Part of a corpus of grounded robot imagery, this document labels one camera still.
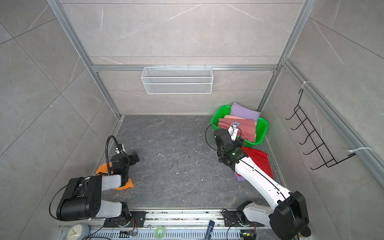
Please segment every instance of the white wire basket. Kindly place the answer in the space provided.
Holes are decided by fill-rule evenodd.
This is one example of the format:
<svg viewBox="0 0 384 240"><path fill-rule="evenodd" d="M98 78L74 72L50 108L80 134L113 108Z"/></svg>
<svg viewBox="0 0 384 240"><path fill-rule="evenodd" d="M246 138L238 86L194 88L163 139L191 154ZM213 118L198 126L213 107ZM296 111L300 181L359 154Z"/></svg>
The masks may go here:
<svg viewBox="0 0 384 240"><path fill-rule="evenodd" d="M146 67L141 75L148 94L211 93L211 67Z"/></svg>

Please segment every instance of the orange object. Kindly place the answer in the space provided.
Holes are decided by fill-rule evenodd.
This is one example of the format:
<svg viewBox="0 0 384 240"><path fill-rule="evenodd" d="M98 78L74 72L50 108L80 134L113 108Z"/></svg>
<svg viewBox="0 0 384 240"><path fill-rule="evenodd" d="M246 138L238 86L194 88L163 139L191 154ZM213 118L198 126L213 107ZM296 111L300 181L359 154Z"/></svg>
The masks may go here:
<svg viewBox="0 0 384 240"><path fill-rule="evenodd" d="M245 119L245 118L236 117L236 116L232 116L232 115L225 115L224 118Z"/></svg>
<svg viewBox="0 0 384 240"><path fill-rule="evenodd" d="M104 163L103 165L101 165L97 169L96 173L99 173L99 172L108 173L107 163ZM130 188L130 187L133 187L133 183L132 183L131 179L128 180L128 182L125 186L114 188L114 190L124 190L124 189Z"/></svg>

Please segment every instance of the gray floor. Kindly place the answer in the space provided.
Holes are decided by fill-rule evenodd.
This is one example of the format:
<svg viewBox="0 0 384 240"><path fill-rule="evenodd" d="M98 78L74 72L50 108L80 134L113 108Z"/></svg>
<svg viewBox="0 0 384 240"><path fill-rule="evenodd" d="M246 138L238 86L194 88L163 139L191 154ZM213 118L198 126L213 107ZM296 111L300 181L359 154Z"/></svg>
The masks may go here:
<svg viewBox="0 0 384 240"><path fill-rule="evenodd" d="M247 181L218 162L204 134L212 116L125 116L117 140L140 162L131 166L134 188L106 191L103 199L130 208L235 208L246 200L266 205ZM216 148L213 127L208 142ZM265 144L257 149L267 152Z"/></svg>

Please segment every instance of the green tape roll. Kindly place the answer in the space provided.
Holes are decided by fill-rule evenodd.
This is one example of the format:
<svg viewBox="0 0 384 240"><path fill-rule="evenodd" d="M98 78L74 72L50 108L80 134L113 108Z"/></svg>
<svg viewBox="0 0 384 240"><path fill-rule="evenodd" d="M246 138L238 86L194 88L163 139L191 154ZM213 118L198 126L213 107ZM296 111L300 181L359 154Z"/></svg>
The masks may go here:
<svg viewBox="0 0 384 240"><path fill-rule="evenodd" d="M163 237L165 237L166 235L166 229L165 227L163 226L159 226L156 228L156 231L155 231L155 237L157 239L162 239Z"/></svg>

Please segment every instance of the orange cloth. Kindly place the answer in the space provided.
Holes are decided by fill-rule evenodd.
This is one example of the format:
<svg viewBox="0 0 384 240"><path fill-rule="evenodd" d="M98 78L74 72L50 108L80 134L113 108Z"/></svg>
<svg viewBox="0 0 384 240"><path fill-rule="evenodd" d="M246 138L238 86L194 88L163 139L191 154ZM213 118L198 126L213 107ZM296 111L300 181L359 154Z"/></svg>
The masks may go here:
<svg viewBox="0 0 384 240"><path fill-rule="evenodd" d="M224 118L245 119L245 118L236 117L236 116L232 116L232 115L225 115Z"/></svg>
<svg viewBox="0 0 384 240"><path fill-rule="evenodd" d="M235 118L219 118L218 127L229 129L232 123L236 121L240 123L239 131L237 131L237 135L250 141L256 141L256 126L255 121L253 119L235 119Z"/></svg>

